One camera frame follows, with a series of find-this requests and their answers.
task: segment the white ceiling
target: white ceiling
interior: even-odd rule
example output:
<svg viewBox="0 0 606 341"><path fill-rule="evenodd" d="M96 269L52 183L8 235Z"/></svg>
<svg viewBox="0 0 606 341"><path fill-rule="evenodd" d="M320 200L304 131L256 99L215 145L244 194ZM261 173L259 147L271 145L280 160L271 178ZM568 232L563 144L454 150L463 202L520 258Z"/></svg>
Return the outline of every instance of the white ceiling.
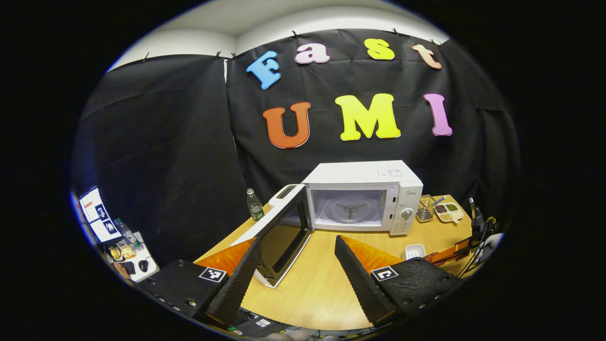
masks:
<svg viewBox="0 0 606 341"><path fill-rule="evenodd" d="M301 10L328 6L358 6L402 16L411 13L382 0L214 0L167 21L154 32L198 29L238 37L265 22Z"/></svg>

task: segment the microwave window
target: microwave window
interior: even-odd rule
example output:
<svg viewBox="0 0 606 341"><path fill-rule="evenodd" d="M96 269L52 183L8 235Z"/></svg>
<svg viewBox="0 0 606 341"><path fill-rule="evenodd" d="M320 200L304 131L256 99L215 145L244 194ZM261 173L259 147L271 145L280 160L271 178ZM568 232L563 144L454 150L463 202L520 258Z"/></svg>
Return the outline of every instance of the microwave window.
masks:
<svg viewBox="0 0 606 341"><path fill-rule="evenodd" d="M311 190L315 223L319 225L380 226L386 190Z"/></svg>
<svg viewBox="0 0 606 341"><path fill-rule="evenodd" d="M305 237L306 224L302 224L301 210L304 210L303 203L294 205L261 240L264 263L274 272L282 270Z"/></svg>

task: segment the green bottle label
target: green bottle label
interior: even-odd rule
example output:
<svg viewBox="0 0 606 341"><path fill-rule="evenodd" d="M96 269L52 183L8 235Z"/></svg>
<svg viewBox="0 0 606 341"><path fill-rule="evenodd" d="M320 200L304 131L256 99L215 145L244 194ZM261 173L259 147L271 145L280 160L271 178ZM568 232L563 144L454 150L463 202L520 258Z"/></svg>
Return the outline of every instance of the green bottle label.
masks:
<svg viewBox="0 0 606 341"><path fill-rule="evenodd" d="M263 209L261 209L260 211L257 211L257 212L251 212L250 215L251 215L251 217L253 217L254 221L257 221L257 220L263 218L263 216L265 214L263 213Z"/></svg>

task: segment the microwave control panel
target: microwave control panel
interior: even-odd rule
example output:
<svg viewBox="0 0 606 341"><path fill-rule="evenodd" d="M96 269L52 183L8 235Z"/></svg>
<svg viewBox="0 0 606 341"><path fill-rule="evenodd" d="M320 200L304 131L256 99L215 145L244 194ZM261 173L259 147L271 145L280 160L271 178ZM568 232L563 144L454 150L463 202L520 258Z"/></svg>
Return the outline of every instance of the microwave control panel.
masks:
<svg viewBox="0 0 606 341"><path fill-rule="evenodd" d="M404 235L410 232L422 191L423 184L420 181L412 186L410 183L402 183L398 206L389 231L390 235Z"/></svg>

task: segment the computer monitor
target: computer monitor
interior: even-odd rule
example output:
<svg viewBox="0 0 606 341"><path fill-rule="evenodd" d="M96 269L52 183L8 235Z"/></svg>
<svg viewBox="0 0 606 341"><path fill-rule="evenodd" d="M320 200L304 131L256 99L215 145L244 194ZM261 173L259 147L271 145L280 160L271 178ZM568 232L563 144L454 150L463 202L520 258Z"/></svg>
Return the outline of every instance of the computer monitor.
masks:
<svg viewBox="0 0 606 341"><path fill-rule="evenodd" d="M122 234L116 228L112 218L110 218L109 213L105 209L105 205L101 201L101 195L97 186L91 188L80 197L80 207L90 229L99 239L99 242L105 243L122 238Z"/></svg>

